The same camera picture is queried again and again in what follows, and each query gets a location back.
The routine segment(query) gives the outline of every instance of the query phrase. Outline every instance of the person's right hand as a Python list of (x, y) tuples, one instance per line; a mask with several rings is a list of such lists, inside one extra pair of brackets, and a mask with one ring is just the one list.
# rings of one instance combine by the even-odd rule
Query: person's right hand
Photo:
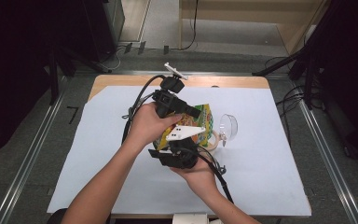
[(201, 199), (211, 193), (218, 192), (214, 173), (209, 165), (198, 158), (196, 165), (191, 169), (179, 169), (171, 167), (171, 170), (179, 174), (188, 186)]

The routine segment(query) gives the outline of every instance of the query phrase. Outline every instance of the white paper piece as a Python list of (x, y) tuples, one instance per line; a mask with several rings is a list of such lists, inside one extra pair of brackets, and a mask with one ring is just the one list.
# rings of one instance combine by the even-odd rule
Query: white paper piece
[[(121, 116), (128, 114), (141, 88), (107, 87), (86, 104), (49, 213), (68, 207), (115, 154), (126, 122)], [(156, 89), (149, 87), (145, 95)], [(236, 138), (226, 147), (219, 143), (214, 155), (227, 167), (224, 178), (240, 209), (253, 216), (310, 216), (310, 205), (270, 90), (185, 87), (177, 95), (189, 105), (209, 104), (214, 130), (218, 131), (224, 114), (237, 119)], [(112, 213), (212, 214), (182, 177), (151, 158), (149, 148), (152, 145), (134, 163)]]

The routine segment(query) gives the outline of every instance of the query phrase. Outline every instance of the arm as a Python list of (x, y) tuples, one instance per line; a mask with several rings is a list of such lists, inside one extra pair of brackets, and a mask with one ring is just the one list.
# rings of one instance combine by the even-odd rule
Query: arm
[(259, 223), (220, 193), (216, 186), (214, 173), (205, 161), (199, 159), (191, 169), (171, 168), (171, 170), (186, 180), (194, 193), (214, 211), (223, 223)]
[(154, 104), (143, 105), (134, 117), (123, 145), (76, 195), (62, 223), (104, 223), (138, 154), (180, 118), (160, 119)]

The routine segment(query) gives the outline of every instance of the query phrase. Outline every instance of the gray carpet floor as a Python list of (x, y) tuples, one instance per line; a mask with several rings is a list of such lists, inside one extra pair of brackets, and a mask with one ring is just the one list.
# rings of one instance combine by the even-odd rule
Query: gray carpet floor
[[(121, 63), (117, 69), (113, 70), (112, 75), (126, 74), (128, 71), (164, 71), (163, 64), (169, 62), (179, 71), (229, 72), (236, 73), (238, 76), (247, 76), (246, 73), (263, 69), (265, 62), (270, 59), (270, 57), (264, 56), (182, 51), (171, 51), (169, 54), (163, 55), (162, 50), (158, 49), (147, 49), (140, 55), (138, 55), (137, 49), (133, 49), (127, 54), (123, 54), (121, 51), (118, 56)], [(116, 55), (104, 63), (105, 66), (111, 67), (115, 67), (117, 64)], [(48, 220), (49, 215), (46, 211), (52, 192), (72, 145), (76, 127), (81, 118), (81, 111), (87, 102), (93, 80), (98, 75), (81, 64), (78, 64), (77, 67), (76, 75), (70, 79), (58, 114), (8, 223), (46, 223)], [(276, 71), (279, 74), (268, 76), (268, 83), (275, 101), (280, 101), (293, 88), (292, 81), (284, 75), (288, 69), (289, 67), (283, 67)], [(0, 149), (0, 205), (48, 111), (48, 102), (49, 92), (47, 91), (10, 141)], [(68, 106), (80, 108), (72, 123), (70, 120), (74, 115), (74, 110)], [(322, 110), (314, 109), (313, 111), (338, 166), (358, 202), (358, 160), (346, 157), (342, 143), (329, 117)], [(300, 107), (290, 111), (287, 118), (292, 135), (293, 155), (310, 200), (312, 216), (283, 218), (281, 223), (350, 223)], [(257, 219), (262, 223), (276, 223), (277, 221), (276, 217), (257, 217)]]

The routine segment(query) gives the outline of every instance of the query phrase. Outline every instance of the person's left hand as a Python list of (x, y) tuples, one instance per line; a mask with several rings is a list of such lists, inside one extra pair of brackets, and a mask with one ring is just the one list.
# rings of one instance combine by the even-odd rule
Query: person's left hand
[(142, 150), (147, 144), (158, 139), (168, 127), (182, 118), (181, 115), (174, 115), (161, 119), (156, 113), (156, 107), (155, 103), (150, 103), (142, 105), (138, 109), (126, 142), (131, 141), (132, 144), (138, 144), (138, 147)]

